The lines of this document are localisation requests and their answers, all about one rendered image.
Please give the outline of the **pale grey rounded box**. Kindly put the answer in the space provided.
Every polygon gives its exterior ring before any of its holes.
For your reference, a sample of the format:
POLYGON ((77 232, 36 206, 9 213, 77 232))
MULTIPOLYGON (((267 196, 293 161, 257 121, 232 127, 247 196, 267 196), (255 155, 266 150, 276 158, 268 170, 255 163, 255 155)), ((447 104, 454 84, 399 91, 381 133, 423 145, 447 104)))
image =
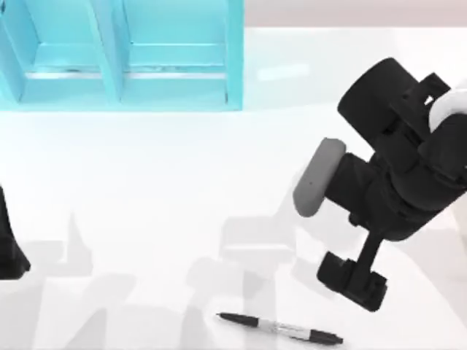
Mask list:
POLYGON ((293 190, 293 204, 300 216, 312 217, 318 212, 346 149, 338 139, 320 142, 293 190))

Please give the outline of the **light blue rack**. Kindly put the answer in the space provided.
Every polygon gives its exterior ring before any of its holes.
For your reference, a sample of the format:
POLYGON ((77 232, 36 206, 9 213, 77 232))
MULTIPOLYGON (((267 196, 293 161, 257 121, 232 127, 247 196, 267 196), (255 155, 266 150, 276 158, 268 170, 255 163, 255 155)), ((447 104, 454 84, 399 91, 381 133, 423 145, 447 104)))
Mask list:
POLYGON ((0 111, 233 111, 245 0, 0 0, 0 111))

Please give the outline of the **black and grey marker pen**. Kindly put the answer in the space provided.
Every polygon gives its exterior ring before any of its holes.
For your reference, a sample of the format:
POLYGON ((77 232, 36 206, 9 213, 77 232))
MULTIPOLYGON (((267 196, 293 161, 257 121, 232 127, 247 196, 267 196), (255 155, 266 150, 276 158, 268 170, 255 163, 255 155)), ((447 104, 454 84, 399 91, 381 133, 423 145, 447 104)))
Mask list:
POLYGON ((225 321, 232 322, 234 324, 255 328, 267 333, 283 335, 285 337, 300 341, 316 343, 324 346, 342 345, 344 343, 343 338, 331 332, 307 329, 304 327, 286 324, 283 322, 262 319, 256 316, 228 312, 217 313, 217 316, 225 321))

